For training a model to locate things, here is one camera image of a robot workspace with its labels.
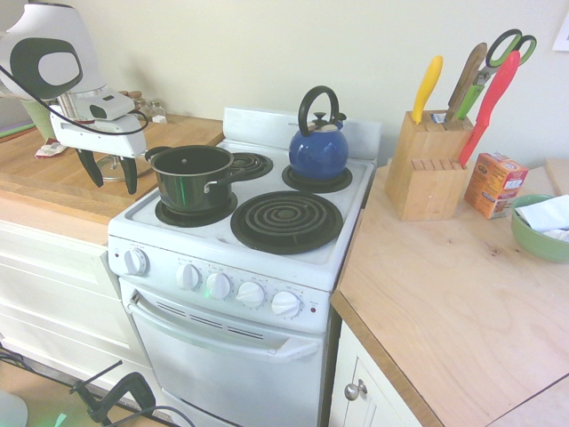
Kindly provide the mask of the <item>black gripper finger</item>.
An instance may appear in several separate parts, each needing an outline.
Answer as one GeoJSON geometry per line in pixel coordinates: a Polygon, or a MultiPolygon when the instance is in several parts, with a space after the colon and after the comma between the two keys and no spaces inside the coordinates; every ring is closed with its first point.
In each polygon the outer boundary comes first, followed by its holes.
{"type": "Polygon", "coordinates": [[[132,157],[120,157],[119,162],[124,172],[124,181],[128,193],[133,195],[137,191],[138,183],[136,161],[132,157]]]}
{"type": "Polygon", "coordinates": [[[102,187],[104,184],[103,177],[97,163],[94,159],[94,155],[90,150],[87,149],[76,149],[76,153],[83,165],[85,171],[90,176],[93,183],[98,187],[102,187]]]}

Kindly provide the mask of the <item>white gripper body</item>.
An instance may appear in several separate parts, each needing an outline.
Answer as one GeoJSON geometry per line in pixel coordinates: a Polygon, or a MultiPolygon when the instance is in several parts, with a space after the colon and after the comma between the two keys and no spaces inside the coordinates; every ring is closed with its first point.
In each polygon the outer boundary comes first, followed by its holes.
{"type": "Polygon", "coordinates": [[[95,120],[88,129],[50,114],[56,140],[63,146],[135,158],[147,148],[141,122],[131,114],[117,120],[95,120]]]}

